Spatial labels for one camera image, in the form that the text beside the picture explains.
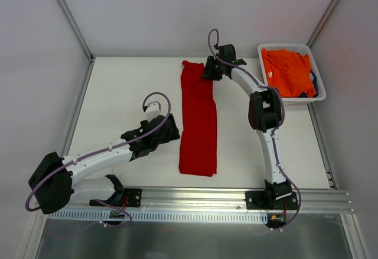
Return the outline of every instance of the white wall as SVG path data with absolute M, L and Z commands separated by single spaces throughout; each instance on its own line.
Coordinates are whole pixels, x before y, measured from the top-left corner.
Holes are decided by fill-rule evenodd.
M 378 0 L 342 0 L 312 51 L 327 98 L 315 104 L 340 182 L 378 257 Z
M 0 257 L 13 258 L 28 179 L 61 148 L 87 61 L 55 0 L 0 2 Z
M 207 34 L 240 57 L 261 43 L 306 43 L 330 0 L 66 0 L 94 54 L 206 56 Z

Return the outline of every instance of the black mounting bracket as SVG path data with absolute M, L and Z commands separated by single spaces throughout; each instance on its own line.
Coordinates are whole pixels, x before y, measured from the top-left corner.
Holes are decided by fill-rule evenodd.
M 298 199 L 295 192 L 292 192 L 290 196 L 269 203 L 266 201 L 265 195 L 265 191 L 247 191 L 245 193 L 247 210 L 284 210 L 285 204 L 288 211 L 296 211 L 298 209 Z
M 126 208 L 140 208 L 142 201 L 142 189 L 125 188 L 123 197 L 127 197 Z
M 227 44 L 223 46 L 215 46 L 215 49 L 218 50 L 217 57 L 221 60 L 233 64 L 235 66 L 247 65 L 243 59 L 237 59 L 235 53 L 235 47 L 232 44 Z M 202 79 L 205 80 L 221 80 L 223 75 L 228 76 L 231 79 L 231 67 L 226 65 L 213 56 L 208 56 L 205 70 L 202 74 Z

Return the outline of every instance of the blue cloth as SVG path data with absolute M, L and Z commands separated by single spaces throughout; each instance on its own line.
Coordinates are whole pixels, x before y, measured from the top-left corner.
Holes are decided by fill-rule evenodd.
M 317 91 L 317 94 L 313 96 L 313 98 L 316 98 L 319 95 L 319 89 L 318 89 L 318 78 L 316 77 L 315 73 L 310 70 L 310 74 L 312 74 L 312 84 L 314 84 L 314 88 Z M 305 92 L 302 92 L 301 95 L 298 96 L 299 98 L 307 98 L 307 95 Z

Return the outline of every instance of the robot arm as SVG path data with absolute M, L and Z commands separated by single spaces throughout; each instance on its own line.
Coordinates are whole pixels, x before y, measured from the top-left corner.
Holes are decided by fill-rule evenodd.
M 208 56 L 203 79 L 220 80 L 223 75 L 234 80 L 249 97 L 248 120 L 250 126 L 257 130 L 265 160 L 264 197 L 253 199 L 254 204 L 262 208 L 273 209 L 277 203 L 285 203 L 293 195 L 291 184 L 285 175 L 285 164 L 281 154 L 279 129 L 282 123 L 282 110 L 276 90 L 261 85 L 257 78 L 238 67 L 246 64 L 236 58 L 232 44 L 215 45 L 219 53 Z
M 162 116 L 157 101 L 149 103 L 144 110 L 147 120 L 141 122 L 140 128 L 125 132 L 108 145 L 83 154 L 59 157 L 54 152 L 44 157 L 29 180 L 33 190 L 31 196 L 34 194 L 37 198 L 43 213 L 56 212 L 68 203 L 98 205 L 94 199 L 112 206 L 122 205 L 125 189 L 116 176 L 86 177 L 107 167 L 147 156 L 160 144 L 180 138 L 173 114 Z

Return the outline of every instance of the gray floor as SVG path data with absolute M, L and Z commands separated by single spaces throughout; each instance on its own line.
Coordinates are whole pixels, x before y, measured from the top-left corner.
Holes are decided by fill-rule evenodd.
M 63 237 L 89 223 L 49 220 L 47 228 Z M 68 239 L 45 232 L 37 258 L 351 259 L 351 254 L 339 215 L 299 215 L 282 233 L 260 225 L 155 222 L 113 229 L 96 224 Z

